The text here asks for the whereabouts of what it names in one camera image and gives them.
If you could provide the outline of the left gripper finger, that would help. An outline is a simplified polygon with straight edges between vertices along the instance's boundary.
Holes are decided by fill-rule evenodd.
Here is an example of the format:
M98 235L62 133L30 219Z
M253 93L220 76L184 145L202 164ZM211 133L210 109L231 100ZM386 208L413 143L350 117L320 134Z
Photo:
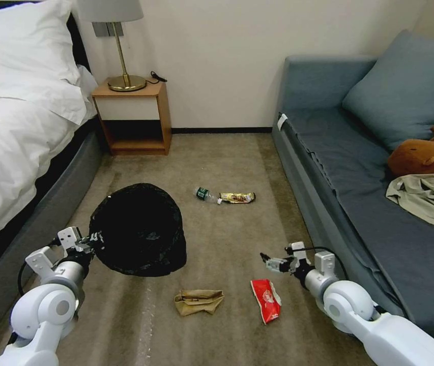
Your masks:
M102 232L93 232L88 236L82 237L76 241L77 249L96 249L103 246Z
M94 239L82 239L81 240L81 252L86 254L95 253L96 250L102 249L104 247L103 240Z

